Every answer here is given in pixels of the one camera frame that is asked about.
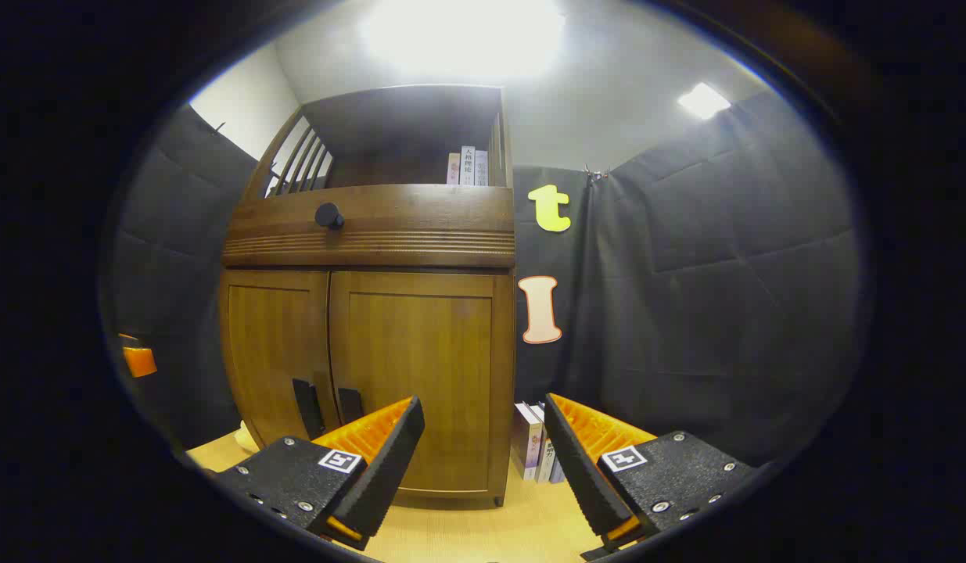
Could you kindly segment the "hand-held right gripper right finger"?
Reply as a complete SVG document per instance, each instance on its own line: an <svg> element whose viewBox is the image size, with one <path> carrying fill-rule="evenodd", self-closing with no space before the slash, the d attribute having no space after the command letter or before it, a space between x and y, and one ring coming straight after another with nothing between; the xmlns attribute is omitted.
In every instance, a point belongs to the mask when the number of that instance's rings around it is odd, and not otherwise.
<svg viewBox="0 0 966 563"><path fill-rule="evenodd" d="M733 498L757 472L690 432L653 435L547 393L544 427L598 549L593 561L679 529Z"/></svg>

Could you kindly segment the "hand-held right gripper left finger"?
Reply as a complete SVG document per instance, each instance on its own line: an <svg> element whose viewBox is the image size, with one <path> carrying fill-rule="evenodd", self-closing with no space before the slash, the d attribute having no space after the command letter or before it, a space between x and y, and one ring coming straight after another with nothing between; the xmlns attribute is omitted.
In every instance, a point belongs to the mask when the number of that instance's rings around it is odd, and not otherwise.
<svg viewBox="0 0 966 563"><path fill-rule="evenodd" d="M362 551L382 527L425 426L412 395L317 439L276 439L210 477L275 519Z"/></svg>

